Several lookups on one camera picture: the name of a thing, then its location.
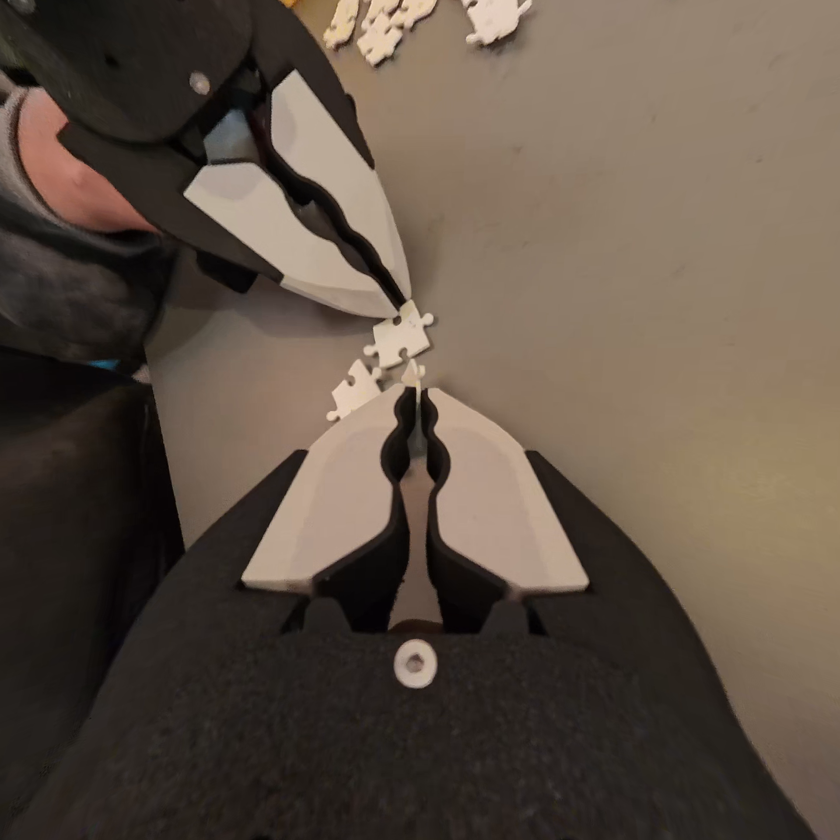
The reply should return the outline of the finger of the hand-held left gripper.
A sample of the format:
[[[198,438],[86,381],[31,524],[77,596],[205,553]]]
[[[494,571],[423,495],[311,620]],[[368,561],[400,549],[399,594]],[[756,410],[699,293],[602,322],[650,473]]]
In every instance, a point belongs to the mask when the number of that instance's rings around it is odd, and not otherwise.
[[[413,296],[401,236],[375,166],[358,151],[299,70],[271,92],[269,136],[287,184],[321,208],[392,308]]]
[[[378,282],[352,267],[336,244],[307,228],[281,186],[256,163],[206,165],[184,197],[277,270],[287,290],[368,319],[396,316]]]

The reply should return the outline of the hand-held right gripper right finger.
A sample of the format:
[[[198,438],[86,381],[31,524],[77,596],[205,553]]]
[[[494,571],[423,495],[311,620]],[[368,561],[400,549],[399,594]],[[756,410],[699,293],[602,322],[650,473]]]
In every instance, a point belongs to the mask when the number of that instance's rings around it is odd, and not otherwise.
[[[427,573],[447,630],[478,632],[499,602],[585,592],[590,578],[526,449],[436,387],[420,412],[433,481]]]

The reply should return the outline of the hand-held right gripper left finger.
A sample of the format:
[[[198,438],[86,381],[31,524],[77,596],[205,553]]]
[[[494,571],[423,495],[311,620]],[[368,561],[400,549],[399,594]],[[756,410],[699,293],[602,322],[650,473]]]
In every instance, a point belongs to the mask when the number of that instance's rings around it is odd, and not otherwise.
[[[417,389],[393,385],[303,456],[241,576],[251,590],[337,601],[352,629],[387,630],[410,555],[401,481]]]

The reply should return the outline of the joined white puzzle pieces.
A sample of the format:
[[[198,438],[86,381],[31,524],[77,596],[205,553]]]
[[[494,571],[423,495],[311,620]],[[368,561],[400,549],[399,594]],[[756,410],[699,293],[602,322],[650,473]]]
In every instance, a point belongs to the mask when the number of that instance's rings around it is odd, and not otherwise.
[[[427,452],[420,423],[420,396],[425,369],[414,360],[398,382],[382,388],[382,371],[362,360],[352,363],[345,378],[332,391],[332,424],[315,444],[330,457],[348,454],[353,446],[380,452],[392,433],[404,434],[410,449]]]

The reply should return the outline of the single white puzzle piece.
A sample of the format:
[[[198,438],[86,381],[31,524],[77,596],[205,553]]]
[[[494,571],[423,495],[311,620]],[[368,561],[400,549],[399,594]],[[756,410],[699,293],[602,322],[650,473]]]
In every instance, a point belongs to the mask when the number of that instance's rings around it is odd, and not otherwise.
[[[430,348],[426,329],[434,325],[433,313],[421,313],[413,300],[398,310],[396,318],[378,322],[373,327],[373,344],[364,346],[367,358],[376,357],[376,366],[390,370],[403,362],[402,353],[411,360]]]

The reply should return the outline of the person's left forearm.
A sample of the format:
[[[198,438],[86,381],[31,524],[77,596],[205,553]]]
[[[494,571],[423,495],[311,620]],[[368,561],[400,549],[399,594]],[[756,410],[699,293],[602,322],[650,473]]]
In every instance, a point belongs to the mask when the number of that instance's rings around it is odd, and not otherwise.
[[[178,245],[158,229],[94,233],[65,223],[45,205],[26,176],[17,142],[25,93],[42,87],[22,81],[23,71],[2,73],[2,347],[134,374],[145,365],[145,344],[159,321]]]

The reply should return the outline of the pile of white puzzle pieces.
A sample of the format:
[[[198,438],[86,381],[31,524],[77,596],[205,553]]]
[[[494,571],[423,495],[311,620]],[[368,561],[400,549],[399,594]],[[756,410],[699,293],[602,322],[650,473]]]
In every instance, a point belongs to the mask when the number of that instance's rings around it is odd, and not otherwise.
[[[336,50],[349,43],[355,29],[355,41],[364,60],[371,67],[379,66],[393,57],[404,33],[430,15],[437,1],[370,1],[366,12],[357,24],[361,1],[339,1],[330,25],[322,35],[328,49]]]

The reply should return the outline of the loose white puzzle pieces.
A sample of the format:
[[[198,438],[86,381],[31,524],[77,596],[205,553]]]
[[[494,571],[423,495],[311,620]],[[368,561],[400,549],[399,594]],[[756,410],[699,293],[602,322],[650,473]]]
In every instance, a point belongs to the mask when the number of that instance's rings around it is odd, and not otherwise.
[[[473,31],[465,37],[469,46],[490,46],[512,35],[532,1],[461,1]]]

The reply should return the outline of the person's left hand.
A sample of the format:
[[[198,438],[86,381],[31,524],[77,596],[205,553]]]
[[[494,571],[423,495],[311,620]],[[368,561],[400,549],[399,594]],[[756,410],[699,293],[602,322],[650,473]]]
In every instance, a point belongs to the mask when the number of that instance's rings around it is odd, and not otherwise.
[[[67,116],[42,88],[30,88],[17,117],[17,150],[24,172],[45,205],[65,223],[94,233],[159,234],[90,166],[59,141]]]

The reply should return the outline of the person's dark clothing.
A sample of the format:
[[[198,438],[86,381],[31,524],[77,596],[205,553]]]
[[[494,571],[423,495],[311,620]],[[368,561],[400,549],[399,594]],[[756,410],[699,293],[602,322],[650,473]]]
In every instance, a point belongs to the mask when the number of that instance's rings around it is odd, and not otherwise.
[[[2,349],[2,838],[183,551],[151,387]]]

